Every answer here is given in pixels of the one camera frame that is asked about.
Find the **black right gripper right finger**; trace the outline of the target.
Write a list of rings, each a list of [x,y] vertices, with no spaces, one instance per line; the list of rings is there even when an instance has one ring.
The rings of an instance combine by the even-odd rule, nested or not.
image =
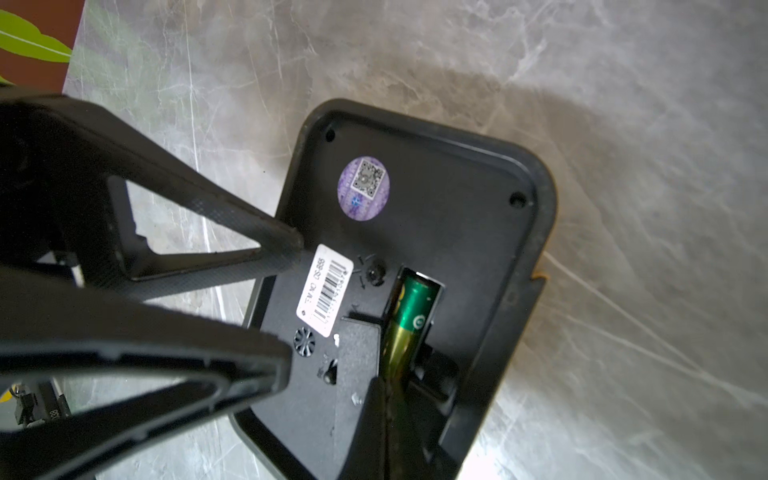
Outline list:
[[[386,478],[456,478],[456,463],[441,447],[425,451],[403,390],[394,383],[386,384]]]

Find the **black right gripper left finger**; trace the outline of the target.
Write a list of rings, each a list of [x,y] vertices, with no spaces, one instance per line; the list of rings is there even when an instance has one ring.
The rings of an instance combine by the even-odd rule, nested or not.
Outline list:
[[[386,396],[380,377],[371,380],[339,479],[386,478]]]

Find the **black battery cover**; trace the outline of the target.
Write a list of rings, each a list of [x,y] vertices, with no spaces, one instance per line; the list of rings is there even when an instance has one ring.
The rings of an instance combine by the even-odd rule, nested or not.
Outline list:
[[[369,384],[379,374],[381,333],[374,323],[344,318],[338,336],[334,460],[340,474]]]

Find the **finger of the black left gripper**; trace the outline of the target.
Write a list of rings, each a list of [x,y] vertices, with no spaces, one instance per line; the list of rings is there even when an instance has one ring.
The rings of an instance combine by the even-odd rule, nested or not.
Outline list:
[[[1,90],[1,261],[139,300],[280,273],[301,235],[109,110]]]
[[[84,479],[149,446],[277,394],[277,337],[31,272],[1,272],[1,383],[136,380],[101,405],[1,435],[5,479]]]

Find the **green AA battery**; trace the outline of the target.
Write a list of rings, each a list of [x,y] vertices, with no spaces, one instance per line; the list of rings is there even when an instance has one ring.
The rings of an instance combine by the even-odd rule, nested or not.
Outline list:
[[[403,378],[423,342],[442,286],[409,268],[403,268],[385,313],[386,332],[380,376],[388,381]]]

